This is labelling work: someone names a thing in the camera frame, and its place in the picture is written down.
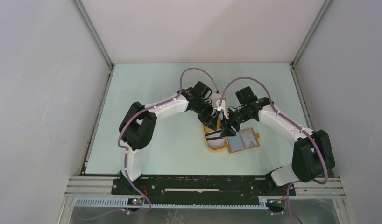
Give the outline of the orange oval plastic tray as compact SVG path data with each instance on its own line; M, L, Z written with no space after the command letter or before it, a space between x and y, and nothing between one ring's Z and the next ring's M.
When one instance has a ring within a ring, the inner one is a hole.
M222 137L221 132L221 118L218 118L217 129L213 130L205 125L202 125L203 132L205 136L205 143L209 151L220 152L227 149L228 139L227 137Z

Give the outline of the orange leather card holder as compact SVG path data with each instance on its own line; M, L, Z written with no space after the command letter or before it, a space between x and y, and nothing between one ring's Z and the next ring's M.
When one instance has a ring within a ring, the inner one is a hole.
M230 154L260 146L259 134L253 128L240 130L235 136L227 137L227 150Z

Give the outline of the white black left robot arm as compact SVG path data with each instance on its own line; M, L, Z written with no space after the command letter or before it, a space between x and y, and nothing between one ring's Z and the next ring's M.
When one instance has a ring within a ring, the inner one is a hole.
M119 127L118 145L125 149L121 171L126 177L123 189L129 194L139 192L141 182L137 178L142 175L143 150L151 142L158 121L181 112L193 111L205 127L216 131L219 126L216 102L221 97L219 91L212 91L198 81L194 87L178 90L162 101L149 105L138 101L132 103Z

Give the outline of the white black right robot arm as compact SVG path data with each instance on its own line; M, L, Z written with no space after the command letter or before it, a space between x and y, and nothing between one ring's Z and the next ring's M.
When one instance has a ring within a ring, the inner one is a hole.
M254 119L272 128L293 147L291 163L268 173L270 179L264 183L267 193L277 195L285 184L310 182L335 167L327 132L302 127L283 114L268 97L258 98L250 87L237 91L236 97L241 106L229 109L221 121L222 137L235 136L242 123Z

